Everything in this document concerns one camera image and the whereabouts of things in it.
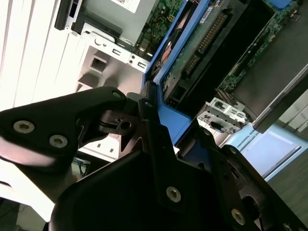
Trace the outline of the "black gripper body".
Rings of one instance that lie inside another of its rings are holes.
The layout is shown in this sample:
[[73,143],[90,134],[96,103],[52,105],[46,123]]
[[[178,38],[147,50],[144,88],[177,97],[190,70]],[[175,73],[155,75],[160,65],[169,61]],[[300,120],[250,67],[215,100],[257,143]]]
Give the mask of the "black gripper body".
[[150,157],[133,152],[73,184],[59,197],[51,231],[229,231],[211,175],[183,161],[171,171],[177,211],[158,203]]

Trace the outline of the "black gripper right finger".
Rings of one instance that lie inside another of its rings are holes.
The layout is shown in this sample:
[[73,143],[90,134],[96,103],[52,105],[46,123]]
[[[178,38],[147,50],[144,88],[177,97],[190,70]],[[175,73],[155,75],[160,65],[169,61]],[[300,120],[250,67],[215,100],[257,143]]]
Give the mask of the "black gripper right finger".
[[195,142],[205,148],[224,225],[230,231],[306,231],[307,227],[233,146],[219,148],[213,135],[192,122]]

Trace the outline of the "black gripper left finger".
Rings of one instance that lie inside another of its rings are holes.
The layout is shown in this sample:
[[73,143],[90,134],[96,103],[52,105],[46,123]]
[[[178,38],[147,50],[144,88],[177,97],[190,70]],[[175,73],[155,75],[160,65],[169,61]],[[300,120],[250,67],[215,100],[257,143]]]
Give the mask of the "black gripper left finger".
[[177,210],[166,192],[177,158],[156,105],[146,98],[134,101],[114,87],[2,111],[0,157],[37,171],[64,173],[79,148],[109,134],[120,136],[119,159],[133,152],[150,157],[158,203]]

